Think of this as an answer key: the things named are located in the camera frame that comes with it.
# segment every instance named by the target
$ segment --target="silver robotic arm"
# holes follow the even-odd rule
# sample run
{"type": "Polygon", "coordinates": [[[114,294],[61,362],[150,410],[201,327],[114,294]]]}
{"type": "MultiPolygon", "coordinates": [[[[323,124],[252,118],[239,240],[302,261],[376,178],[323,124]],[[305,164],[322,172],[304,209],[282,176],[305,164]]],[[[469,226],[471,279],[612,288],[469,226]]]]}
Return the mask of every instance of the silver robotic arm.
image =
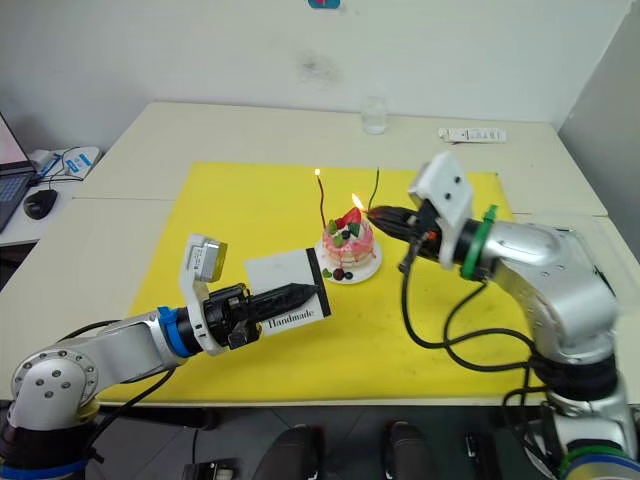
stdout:
{"type": "Polygon", "coordinates": [[[496,222],[495,207],[471,219],[472,189],[450,152],[422,168],[409,195],[417,211],[381,206],[368,218],[411,243],[401,270],[417,249],[446,269],[461,265],[464,278],[493,280],[519,303],[535,343],[529,362],[547,387],[536,441],[551,463],[599,448],[635,459],[636,431],[615,367],[617,302],[578,238],[496,222]]]}
{"type": "Polygon", "coordinates": [[[250,295],[244,284],[209,293],[206,284],[220,278],[225,251],[223,243],[192,235],[180,274],[185,307],[158,307],[95,336],[76,337],[88,330],[80,329],[18,366],[14,401],[0,430],[0,478],[66,478],[83,471],[100,430],[93,421],[98,393],[172,370],[200,351],[218,355],[251,343],[260,336],[259,322],[318,293],[315,285],[301,284],[260,295],[250,295]]]}

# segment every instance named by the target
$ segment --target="laptop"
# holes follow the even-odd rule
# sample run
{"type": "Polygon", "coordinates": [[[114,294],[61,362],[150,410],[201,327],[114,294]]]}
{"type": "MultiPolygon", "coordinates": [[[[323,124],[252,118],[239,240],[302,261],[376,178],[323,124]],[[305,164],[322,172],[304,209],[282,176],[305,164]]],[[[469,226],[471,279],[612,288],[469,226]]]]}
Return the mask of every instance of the laptop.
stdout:
{"type": "Polygon", "coordinates": [[[0,114],[0,233],[35,177],[35,168],[0,114]]]}

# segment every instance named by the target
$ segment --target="clear cup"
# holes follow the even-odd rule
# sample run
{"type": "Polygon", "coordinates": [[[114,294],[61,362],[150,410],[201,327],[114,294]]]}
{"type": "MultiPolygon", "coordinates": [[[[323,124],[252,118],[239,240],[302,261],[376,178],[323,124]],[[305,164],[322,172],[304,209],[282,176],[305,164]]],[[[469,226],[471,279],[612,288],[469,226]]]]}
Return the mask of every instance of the clear cup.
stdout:
{"type": "Polygon", "coordinates": [[[387,129],[387,104],[384,98],[367,97],[362,102],[362,129],[380,135],[387,129]]]}

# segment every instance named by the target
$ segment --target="blue ring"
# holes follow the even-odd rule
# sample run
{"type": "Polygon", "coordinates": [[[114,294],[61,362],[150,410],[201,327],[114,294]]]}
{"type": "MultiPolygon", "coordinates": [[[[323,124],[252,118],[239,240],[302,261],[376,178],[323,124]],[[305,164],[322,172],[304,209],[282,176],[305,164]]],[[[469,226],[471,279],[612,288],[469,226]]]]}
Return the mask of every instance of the blue ring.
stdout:
{"type": "Polygon", "coordinates": [[[160,313],[158,321],[160,322],[160,325],[164,327],[167,337],[169,338],[169,344],[176,355],[182,358],[189,358],[193,354],[182,342],[180,332],[178,331],[178,324],[176,323],[178,320],[176,312],[177,309],[171,310],[168,307],[158,307],[158,313],[160,313]]]}
{"type": "Polygon", "coordinates": [[[0,466],[0,475],[8,480],[39,480],[43,478],[60,477],[69,473],[84,470],[87,467],[87,460],[79,460],[75,463],[62,465],[60,467],[38,468],[34,470],[23,470],[20,468],[0,466]]]}

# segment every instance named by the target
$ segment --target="white plate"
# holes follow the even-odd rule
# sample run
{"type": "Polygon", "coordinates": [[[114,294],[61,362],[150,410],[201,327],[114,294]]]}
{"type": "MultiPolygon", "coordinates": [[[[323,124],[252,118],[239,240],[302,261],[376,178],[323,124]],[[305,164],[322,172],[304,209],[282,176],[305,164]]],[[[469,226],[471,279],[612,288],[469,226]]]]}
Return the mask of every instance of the white plate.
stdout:
{"type": "MultiPolygon", "coordinates": [[[[315,250],[316,256],[318,257],[318,263],[320,264],[320,271],[326,268],[331,273],[333,273],[336,268],[340,267],[340,265],[333,263],[329,256],[324,253],[322,240],[320,240],[316,244],[315,250]]],[[[371,278],[373,274],[378,271],[380,265],[382,264],[382,249],[380,248],[380,244],[378,244],[378,242],[375,240],[373,241],[373,253],[375,254],[375,257],[369,260],[364,265],[358,265],[357,267],[343,267],[345,272],[353,273],[353,278],[351,280],[347,280],[346,278],[343,278],[342,280],[336,280],[333,278],[333,276],[331,278],[323,278],[325,280],[329,280],[330,282],[342,285],[364,282],[365,280],[371,278]]]]}

